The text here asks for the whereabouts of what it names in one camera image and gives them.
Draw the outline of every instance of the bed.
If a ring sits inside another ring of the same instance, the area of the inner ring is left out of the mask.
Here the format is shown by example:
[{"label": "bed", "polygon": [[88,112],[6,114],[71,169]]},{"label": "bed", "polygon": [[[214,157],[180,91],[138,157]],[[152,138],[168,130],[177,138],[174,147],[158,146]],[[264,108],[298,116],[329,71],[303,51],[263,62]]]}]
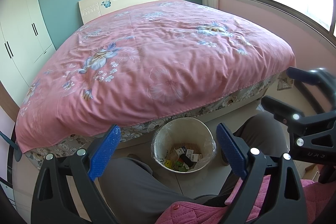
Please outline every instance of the bed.
[{"label": "bed", "polygon": [[290,46],[240,17],[184,0],[82,0],[84,25],[44,65],[16,122],[23,153],[73,154],[112,124],[122,142],[179,117],[260,98],[295,66]]}]

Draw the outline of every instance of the pink bedspread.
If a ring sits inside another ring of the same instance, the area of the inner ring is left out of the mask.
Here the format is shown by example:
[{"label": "pink bedspread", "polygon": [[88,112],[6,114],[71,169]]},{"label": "pink bedspread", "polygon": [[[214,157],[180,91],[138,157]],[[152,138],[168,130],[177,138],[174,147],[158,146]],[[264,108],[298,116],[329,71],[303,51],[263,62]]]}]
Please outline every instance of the pink bedspread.
[{"label": "pink bedspread", "polygon": [[240,17],[183,0],[132,6],[82,26],[44,65],[21,105],[17,141],[24,153],[169,117],[289,66],[290,46]]}]

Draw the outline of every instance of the person's leg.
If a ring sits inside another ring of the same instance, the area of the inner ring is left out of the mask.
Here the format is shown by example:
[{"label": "person's leg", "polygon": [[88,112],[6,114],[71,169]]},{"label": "person's leg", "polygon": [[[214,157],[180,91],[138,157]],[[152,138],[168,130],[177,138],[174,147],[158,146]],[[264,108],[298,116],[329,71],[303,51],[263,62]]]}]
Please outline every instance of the person's leg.
[{"label": "person's leg", "polygon": [[[249,147],[256,147],[265,155],[280,157],[288,152],[286,139],[280,123],[269,112],[259,113],[249,118],[235,133],[242,138]],[[239,177],[233,172],[227,177],[217,198],[207,201],[204,205],[222,207],[230,196]]]},{"label": "person's leg", "polygon": [[131,158],[111,159],[99,184],[120,224],[154,224],[174,202],[197,203],[160,183],[148,165]]}]

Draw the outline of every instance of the floral bed skirt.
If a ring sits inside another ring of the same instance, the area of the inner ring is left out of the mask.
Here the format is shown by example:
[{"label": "floral bed skirt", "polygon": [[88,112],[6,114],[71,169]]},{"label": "floral bed skirt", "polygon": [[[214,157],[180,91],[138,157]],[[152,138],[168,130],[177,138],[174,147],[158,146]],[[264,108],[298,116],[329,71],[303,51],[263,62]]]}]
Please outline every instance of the floral bed skirt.
[{"label": "floral bed skirt", "polygon": [[[285,72],[273,75],[270,78],[261,81],[255,85],[233,92],[212,104],[202,106],[172,117],[165,117],[162,119],[141,123],[136,126],[123,127],[121,128],[121,134],[122,134],[121,142],[126,142],[134,138],[138,138],[142,135],[145,135],[146,133],[156,130],[157,128],[163,126],[164,124],[177,118],[197,117],[215,110],[219,110],[224,107],[228,107],[232,104],[235,104],[237,102],[243,101],[247,98],[250,98],[252,96],[264,92],[276,80],[278,80],[278,90],[293,87],[293,80],[288,78]],[[33,165],[36,168],[40,169],[43,163],[43,158],[48,153],[53,153],[54,155],[56,155],[56,157],[70,156],[73,153],[75,153],[78,149],[88,147],[94,139],[95,139],[94,137],[71,135],[54,146],[35,148],[26,152],[25,155],[29,158],[29,160],[33,163]]]}]

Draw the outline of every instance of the blue clamp pad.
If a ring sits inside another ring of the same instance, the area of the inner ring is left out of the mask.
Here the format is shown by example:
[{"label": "blue clamp pad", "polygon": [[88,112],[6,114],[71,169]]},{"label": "blue clamp pad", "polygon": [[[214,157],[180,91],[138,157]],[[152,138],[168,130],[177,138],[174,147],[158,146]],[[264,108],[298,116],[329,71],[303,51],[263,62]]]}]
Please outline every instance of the blue clamp pad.
[{"label": "blue clamp pad", "polygon": [[94,181],[101,177],[109,163],[111,156],[116,150],[121,139],[121,131],[118,126],[114,126],[104,137],[101,145],[97,148],[90,160],[89,178]]},{"label": "blue clamp pad", "polygon": [[216,129],[217,140],[224,152],[233,173],[242,180],[247,177],[246,158],[233,139],[233,134],[222,123]]}]

